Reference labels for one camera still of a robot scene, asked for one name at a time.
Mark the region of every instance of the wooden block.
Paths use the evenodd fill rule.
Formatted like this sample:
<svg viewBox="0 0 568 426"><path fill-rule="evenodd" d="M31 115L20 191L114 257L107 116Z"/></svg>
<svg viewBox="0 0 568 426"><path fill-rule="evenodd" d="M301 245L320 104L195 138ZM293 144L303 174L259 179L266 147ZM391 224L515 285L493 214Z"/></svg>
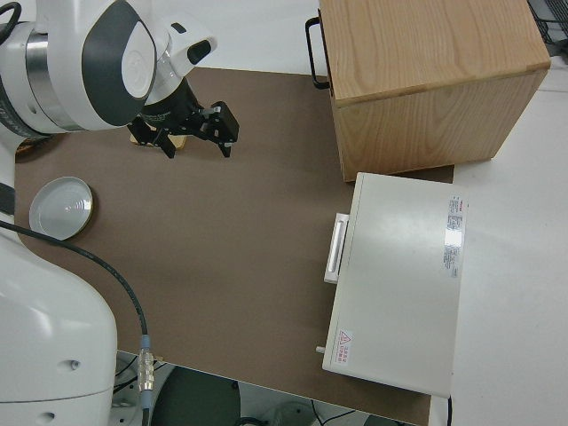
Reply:
<svg viewBox="0 0 568 426"><path fill-rule="evenodd" d="M187 140L187 136L186 135L170 136L170 140L174 144L174 146L176 147L176 151L179 151L180 149L184 148L185 141ZM130 142L132 142L133 144L138 144L136 139L131 134L130 134Z"/></svg>
<svg viewBox="0 0 568 426"><path fill-rule="evenodd" d="M549 57L525 0L320 0L345 180L491 158Z"/></svg>
<svg viewBox="0 0 568 426"><path fill-rule="evenodd" d="M343 179L495 156L546 71L332 107Z"/></svg>

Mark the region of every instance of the metal connector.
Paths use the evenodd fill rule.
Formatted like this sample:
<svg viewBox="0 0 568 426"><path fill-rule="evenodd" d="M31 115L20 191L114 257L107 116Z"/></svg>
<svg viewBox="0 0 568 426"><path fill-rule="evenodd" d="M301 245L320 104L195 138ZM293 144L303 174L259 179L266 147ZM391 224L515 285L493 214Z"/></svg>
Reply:
<svg viewBox="0 0 568 426"><path fill-rule="evenodd" d="M148 348L143 348L138 356L138 390L151 391L153 388L154 355Z"/></svg>

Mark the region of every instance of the white handle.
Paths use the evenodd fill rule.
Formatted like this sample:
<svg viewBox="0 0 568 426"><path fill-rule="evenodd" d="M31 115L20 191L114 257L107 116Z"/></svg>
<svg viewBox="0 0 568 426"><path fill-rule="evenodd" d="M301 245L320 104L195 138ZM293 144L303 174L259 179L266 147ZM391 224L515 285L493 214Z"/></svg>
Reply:
<svg viewBox="0 0 568 426"><path fill-rule="evenodd" d="M334 233L331 237L331 244L329 245L326 274L323 279L330 284L337 284L339 280L339 268L341 266L343 244L345 243L345 233L347 233L348 223L349 215L341 213L335 215Z"/></svg>

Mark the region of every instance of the cable connector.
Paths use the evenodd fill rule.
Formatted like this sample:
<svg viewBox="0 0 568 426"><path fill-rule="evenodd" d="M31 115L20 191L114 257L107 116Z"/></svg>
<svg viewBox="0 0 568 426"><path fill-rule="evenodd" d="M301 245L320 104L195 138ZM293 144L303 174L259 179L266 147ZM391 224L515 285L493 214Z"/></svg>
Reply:
<svg viewBox="0 0 568 426"><path fill-rule="evenodd" d="M150 336L142 335L138 356L138 390L142 409L152 408L154 389L154 355L150 352Z"/></svg>
<svg viewBox="0 0 568 426"><path fill-rule="evenodd" d="M138 356L138 389L151 391L154 388L154 355L148 348L140 350Z"/></svg>

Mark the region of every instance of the red warning triangle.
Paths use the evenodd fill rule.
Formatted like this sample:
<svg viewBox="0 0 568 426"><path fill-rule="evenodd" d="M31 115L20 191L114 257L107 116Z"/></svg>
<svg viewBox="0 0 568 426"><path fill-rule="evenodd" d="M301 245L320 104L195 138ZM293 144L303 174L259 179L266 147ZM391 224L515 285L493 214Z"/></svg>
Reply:
<svg viewBox="0 0 568 426"><path fill-rule="evenodd" d="M345 332L341 331L339 333L339 344L346 344L347 342L350 342L351 338L345 334Z"/></svg>

